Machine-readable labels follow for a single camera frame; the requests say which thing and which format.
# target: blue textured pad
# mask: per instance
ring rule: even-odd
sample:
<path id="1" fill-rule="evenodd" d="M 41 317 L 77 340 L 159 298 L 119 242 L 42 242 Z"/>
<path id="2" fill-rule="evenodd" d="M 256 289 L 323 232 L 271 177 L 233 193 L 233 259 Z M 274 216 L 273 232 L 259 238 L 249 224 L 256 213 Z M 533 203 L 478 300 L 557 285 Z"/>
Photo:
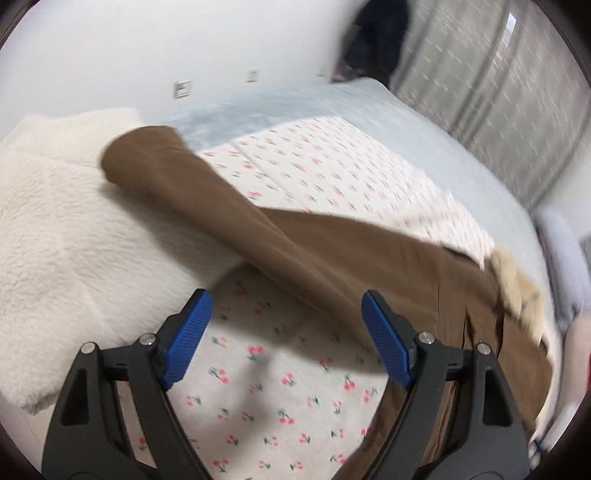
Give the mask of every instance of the blue textured pad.
<path id="1" fill-rule="evenodd" d="M 166 352 L 166 369 L 161 379 L 164 388 L 169 389 L 174 383 L 183 379 L 212 317 L 212 310 L 212 296 L 204 291 L 193 305 Z"/>
<path id="2" fill-rule="evenodd" d="M 390 379 L 408 389 L 411 375 L 408 352 L 370 292 L 361 300 L 361 315 Z"/>

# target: blue gripper pad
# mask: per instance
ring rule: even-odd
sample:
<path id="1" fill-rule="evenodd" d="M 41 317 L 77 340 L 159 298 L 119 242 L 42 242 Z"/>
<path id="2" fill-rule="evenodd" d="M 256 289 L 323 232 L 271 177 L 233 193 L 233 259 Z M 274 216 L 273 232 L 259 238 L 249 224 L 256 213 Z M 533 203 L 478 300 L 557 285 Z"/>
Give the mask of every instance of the blue gripper pad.
<path id="1" fill-rule="evenodd" d="M 160 379 L 165 389 L 183 379 L 212 317 L 212 311 L 211 294 L 205 290 L 197 290 L 178 314 L 183 322 L 166 351 L 164 373 Z"/>
<path id="2" fill-rule="evenodd" d="M 414 336 L 412 332 L 416 332 L 405 318 L 392 312 L 384 298 L 374 291 L 367 291 L 363 295 L 361 314 L 388 376 L 408 389 L 414 379 L 412 368 L 416 359 L 416 348 L 413 347 L 410 336 Z M 400 332 L 402 337 L 395 330 L 393 323 L 405 330 Z"/>

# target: mattress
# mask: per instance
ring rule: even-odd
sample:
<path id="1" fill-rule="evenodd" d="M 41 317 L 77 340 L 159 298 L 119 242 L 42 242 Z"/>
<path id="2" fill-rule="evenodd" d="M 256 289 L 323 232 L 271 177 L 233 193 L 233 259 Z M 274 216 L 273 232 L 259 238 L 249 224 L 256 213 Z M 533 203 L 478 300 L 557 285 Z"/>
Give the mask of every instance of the mattress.
<path id="1" fill-rule="evenodd" d="M 545 263 L 527 212 L 463 147 L 373 80 L 236 98 L 200 108 L 168 124 L 180 131 L 192 150 L 200 151 L 278 123 L 323 115 L 342 117 L 424 170 L 441 188 L 450 190 L 498 245 L 512 251 L 520 268 L 551 298 Z M 549 300 L 545 341 L 556 364 L 560 343 L 552 311 Z M 551 415 L 556 391 L 553 387 L 548 396 L 542 424 Z M 31 417 L 1 408 L 0 414 L 8 433 L 39 467 L 50 411 Z"/>

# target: dark hanging clothes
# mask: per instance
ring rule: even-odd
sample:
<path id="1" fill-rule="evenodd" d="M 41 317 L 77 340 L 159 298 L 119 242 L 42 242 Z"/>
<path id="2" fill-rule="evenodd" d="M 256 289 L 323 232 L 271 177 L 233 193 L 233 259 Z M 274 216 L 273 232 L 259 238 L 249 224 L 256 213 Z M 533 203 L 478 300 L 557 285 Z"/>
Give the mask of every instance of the dark hanging clothes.
<path id="1" fill-rule="evenodd" d="M 370 0 L 355 19 L 361 29 L 345 63 L 386 84 L 400 60 L 409 22 L 407 0 Z"/>

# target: bed sheet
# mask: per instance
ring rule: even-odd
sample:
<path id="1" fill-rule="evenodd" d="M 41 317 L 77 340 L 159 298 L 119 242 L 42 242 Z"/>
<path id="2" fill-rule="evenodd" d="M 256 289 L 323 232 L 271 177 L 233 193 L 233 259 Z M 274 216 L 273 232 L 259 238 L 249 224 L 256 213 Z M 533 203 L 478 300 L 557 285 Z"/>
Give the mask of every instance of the bed sheet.
<path id="1" fill-rule="evenodd" d="M 558 397 L 562 353 L 543 253 L 528 212 L 446 132 L 371 79 L 237 96 L 166 123 L 180 132 L 191 150 L 200 151 L 279 123 L 326 115 L 340 116 L 450 191 L 545 292 L 544 342 L 554 367 L 548 399 L 538 416 L 538 430 L 545 430 Z"/>

